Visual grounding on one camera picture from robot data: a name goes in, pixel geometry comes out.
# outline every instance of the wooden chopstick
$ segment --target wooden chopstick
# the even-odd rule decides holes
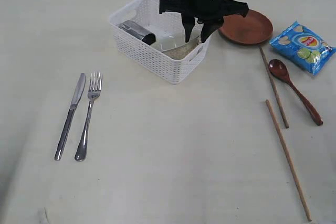
[[[292,172],[292,176],[293,176],[296,188],[297,188],[297,190],[299,192],[299,196],[300,196],[303,208],[305,210],[307,219],[308,219],[308,221],[311,221],[310,211],[309,211],[309,208],[307,206],[306,199],[305,199],[305,196],[303,194],[303,191],[302,191],[302,188],[301,188],[301,185],[300,185],[300,181],[299,181],[298,175],[296,174],[296,171],[294,169],[294,165],[293,165],[292,159],[291,159],[291,157],[289,155],[289,151],[288,151],[288,148],[287,148],[284,136],[281,133],[281,129],[280,129],[279,123],[278,123],[278,121],[277,121],[277,119],[276,119],[276,117],[274,115],[274,111],[273,111],[272,106],[271,106],[271,104],[269,103],[268,100],[266,100],[266,104],[267,104],[269,113],[271,114],[271,117],[272,117],[275,129],[277,130],[277,133],[278,133],[278,136],[279,136],[279,139],[280,139],[283,151],[285,152],[285,156],[286,156],[287,162],[289,164],[290,171]]]
[[[283,107],[282,107],[282,104],[281,104],[281,101],[280,101],[278,90],[277,90],[277,87],[275,86],[273,76],[272,76],[271,72],[268,69],[268,60],[267,60],[267,58],[266,58],[266,56],[264,54],[264,51],[263,51],[263,49],[262,49],[261,46],[259,46],[259,49],[260,49],[261,57],[263,58],[262,60],[264,62],[267,74],[268,74],[268,78],[269,78],[269,80],[271,82],[271,85],[272,85],[272,88],[273,88],[273,92],[274,92],[275,98],[277,99],[277,103],[278,103],[278,106],[279,106],[279,110],[280,110],[280,113],[281,113],[282,120],[283,120],[283,122],[285,124],[286,129],[288,129],[289,128],[288,121],[287,121],[285,112],[283,111]]]

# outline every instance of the potato chip bag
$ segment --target potato chip bag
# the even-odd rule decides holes
[[[297,21],[269,43],[287,59],[313,75],[336,52],[336,48],[330,47],[320,36]]]

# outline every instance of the white table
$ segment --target white table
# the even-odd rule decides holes
[[[2,223],[302,223],[305,214],[265,105],[283,127],[256,47],[215,33],[177,86],[118,53],[108,16],[131,0],[0,0]],[[274,35],[298,19],[336,46],[336,0],[238,0]],[[324,119],[276,81],[283,129],[315,219],[336,220],[336,59],[312,78],[281,58]],[[53,156],[79,74],[104,73],[84,162],[74,154],[87,88]]]

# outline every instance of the knife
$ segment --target knife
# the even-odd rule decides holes
[[[79,80],[77,82],[77,85],[76,85],[75,93],[72,97],[70,109],[69,109],[69,112],[68,112],[67,119],[65,120],[65,124],[64,124],[64,128],[63,128],[63,131],[62,131],[62,134],[61,134],[61,138],[58,142],[57,150],[56,150],[55,157],[54,157],[55,160],[60,160],[61,157],[62,157],[62,153],[63,153],[64,147],[65,147],[65,143],[67,142],[67,137],[68,137],[68,133],[69,133],[70,126],[71,126],[71,121],[72,121],[73,115],[75,113],[77,105],[78,105],[78,103],[80,101],[80,98],[81,98],[81,96],[83,94],[83,91],[84,91],[85,79],[86,79],[85,74],[81,73],[80,77],[79,77]]]

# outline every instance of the silver fork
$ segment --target silver fork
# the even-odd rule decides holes
[[[88,113],[85,119],[85,125],[80,138],[80,142],[75,154],[76,161],[83,161],[86,158],[86,150],[88,145],[88,134],[89,134],[89,124],[92,113],[92,107],[95,100],[100,96],[101,85],[102,85],[103,76],[100,75],[100,72],[91,73],[90,87],[88,92],[89,108]]]

